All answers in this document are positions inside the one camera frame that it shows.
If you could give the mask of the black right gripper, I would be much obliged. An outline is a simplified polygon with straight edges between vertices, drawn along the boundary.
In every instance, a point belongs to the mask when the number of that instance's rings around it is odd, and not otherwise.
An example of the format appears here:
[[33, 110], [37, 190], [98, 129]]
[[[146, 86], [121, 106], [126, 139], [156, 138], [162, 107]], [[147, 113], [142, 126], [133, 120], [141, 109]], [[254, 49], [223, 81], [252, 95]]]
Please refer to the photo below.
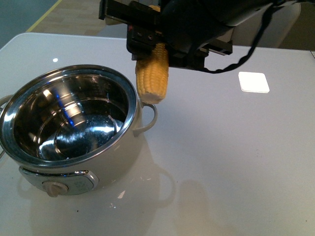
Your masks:
[[232, 42], [218, 37], [229, 28], [216, 21], [197, 0], [162, 0], [160, 10], [131, 1], [126, 48], [132, 60], [147, 59], [158, 43], [168, 51], [169, 67], [198, 71], [210, 52], [232, 54]]

